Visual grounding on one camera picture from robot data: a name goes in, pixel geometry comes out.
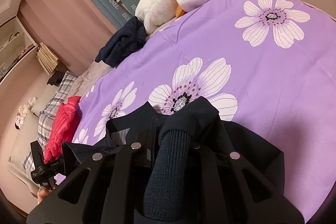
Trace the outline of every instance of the floral bedspread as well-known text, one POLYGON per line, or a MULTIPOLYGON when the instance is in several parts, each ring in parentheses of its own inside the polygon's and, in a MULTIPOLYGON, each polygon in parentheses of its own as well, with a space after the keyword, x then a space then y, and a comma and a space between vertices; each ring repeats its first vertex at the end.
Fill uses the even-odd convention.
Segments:
POLYGON ((210 0, 154 34, 79 104, 73 142, 149 101, 172 114, 199 96, 285 155, 285 196, 307 221, 336 179, 336 23, 297 0, 210 0))

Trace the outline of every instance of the hand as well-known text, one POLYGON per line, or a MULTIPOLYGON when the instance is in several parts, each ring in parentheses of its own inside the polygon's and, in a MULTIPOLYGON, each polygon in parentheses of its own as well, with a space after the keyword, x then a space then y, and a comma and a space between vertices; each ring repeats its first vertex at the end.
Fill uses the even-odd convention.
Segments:
POLYGON ((47 190, 44 186, 41 186, 37 192, 37 202, 40 204, 50 193, 52 190, 47 190))

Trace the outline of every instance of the metal rivet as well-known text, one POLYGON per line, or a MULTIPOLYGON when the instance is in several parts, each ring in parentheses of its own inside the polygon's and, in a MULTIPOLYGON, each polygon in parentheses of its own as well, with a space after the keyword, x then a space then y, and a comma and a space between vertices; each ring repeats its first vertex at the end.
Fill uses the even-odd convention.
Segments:
POLYGON ((191 144, 191 147, 192 147, 193 149, 199 149, 199 148, 201 147, 201 145, 200 145, 199 143, 193 142, 193 143, 191 144))
POLYGON ((233 160, 238 160, 240 158, 240 154, 238 152, 231 152, 230 158, 233 160))
POLYGON ((131 144, 132 149, 140 149, 141 148, 141 143, 135 142, 131 144))
POLYGON ((93 160, 101 160, 103 158, 103 155, 101 153, 94 153, 92 155, 93 160))

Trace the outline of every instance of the checkered pillow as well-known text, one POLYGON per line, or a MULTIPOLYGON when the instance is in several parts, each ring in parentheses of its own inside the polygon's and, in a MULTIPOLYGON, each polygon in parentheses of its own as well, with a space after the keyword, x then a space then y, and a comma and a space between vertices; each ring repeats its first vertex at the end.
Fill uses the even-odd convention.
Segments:
MULTIPOLYGON (((67 98, 70 88, 77 77, 72 76, 68 71, 65 73, 62 82, 53 98, 50 99, 45 109, 39 114, 39 125, 37 132, 37 140, 40 143, 43 151, 47 146, 51 130, 53 128, 53 122, 57 113, 57 110, 61 103, 67 98)), ((22 163, 24 170, 33 171, 35 169, 30 152, 22 163)))

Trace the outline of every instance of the stuffed animal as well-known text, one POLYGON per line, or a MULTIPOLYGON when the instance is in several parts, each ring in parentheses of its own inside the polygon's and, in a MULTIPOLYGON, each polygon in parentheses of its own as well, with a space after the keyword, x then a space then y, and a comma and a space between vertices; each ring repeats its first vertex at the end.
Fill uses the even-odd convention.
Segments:
POLYGON ((31 108, 34 106, 34 104, 36 103, 36 100, 37 100, 36 97, 32 97, 28 100, 27 104, 23 104, 23 105, 19 106, 18 113, 17 113, 16 119, 15 119, 15 128, 16 129, 21 128, 29 110, 31 110, 31 108))

